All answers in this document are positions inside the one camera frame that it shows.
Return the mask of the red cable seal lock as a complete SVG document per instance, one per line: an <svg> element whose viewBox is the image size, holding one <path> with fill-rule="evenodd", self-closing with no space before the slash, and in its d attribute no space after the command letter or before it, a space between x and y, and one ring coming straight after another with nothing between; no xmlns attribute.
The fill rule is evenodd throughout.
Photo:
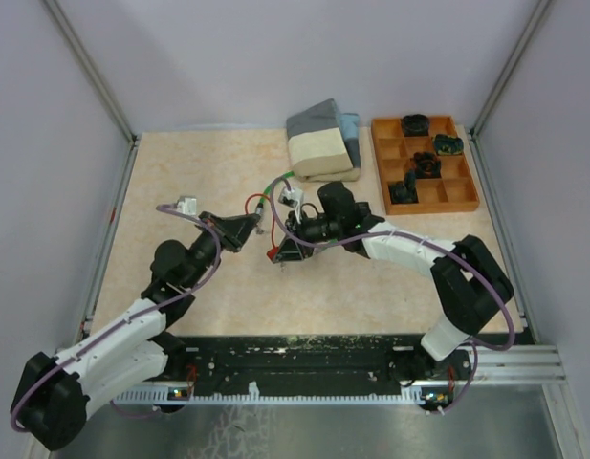
<svg viewBox="0 0 590 459"><path fill-rule="evenodd" d="M254 193L252 195L250 195L244 205L244 210L246 214L250 214L249 212L249 204L252 198L265 198L266 200L270 201L269 196L265 193ZM275 243L275 228L276 228L276 223L275 223L275 218L272 218L272 225L271 225L271 231L270 231L270 237L271 237L271 243L272 243L272 247L267 251L267 257L271 260L274 261L275 256L278 253L278 246Z"/></svg>

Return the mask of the green cable lock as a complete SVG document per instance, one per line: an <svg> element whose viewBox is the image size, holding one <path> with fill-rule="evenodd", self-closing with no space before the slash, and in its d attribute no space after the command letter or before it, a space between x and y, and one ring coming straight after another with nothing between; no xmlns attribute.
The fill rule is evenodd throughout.
<svg viewBox="0 0 590 459"><path fill-rule="evenodd" d="M262 192L257 193L255 195L257 202L254 206L253 213L256 214L260 219L263 219L266 207L271 205L273 198L276 198L278 193L282 190L290 192L293 189L291 180L294 177L295 174L292 170L287 171L268 184Z"/></svg>

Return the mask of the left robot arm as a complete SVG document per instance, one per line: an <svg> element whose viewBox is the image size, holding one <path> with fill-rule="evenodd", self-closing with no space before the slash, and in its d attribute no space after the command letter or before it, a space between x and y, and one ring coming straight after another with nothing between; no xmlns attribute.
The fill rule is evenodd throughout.
<svg viewBox="0 0 590 459"><path fill-rule="evenodd" d="M189 217L200 233L185 246L162 242L149 285L120 316L92 336L53 356L39 352L25 364L11 404L11 428L30 433L47 450L70 444L87 421L130 387L187 368L182 343L168 328L211 279L223 251L237 253L260 220L256 213Z"/></svg>

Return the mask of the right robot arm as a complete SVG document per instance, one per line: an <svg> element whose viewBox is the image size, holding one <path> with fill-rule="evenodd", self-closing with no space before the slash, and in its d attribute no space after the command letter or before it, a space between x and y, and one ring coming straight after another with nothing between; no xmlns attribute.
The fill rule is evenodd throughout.
<svg viewBox="0 0 590 459"><path fill-rule="evenodd" d="M370 260L391 262L431 279L439 297L442 314L421 339L415 356L417 370L425 377L438 378L449 367L449 355L475 336L496 315L502 314L508 332L514 321L506 305L514 288L485 243L468 235L460 241L418 235L401 229L373 214L366 202L355 200L341 182L322 186L317 197L322 210L308 216L304 194L286 177L280 192L270 185L273 204L290 212L277 219L283 230L282 242L269 253L273 263L303 261L333 247Z"/></svg>

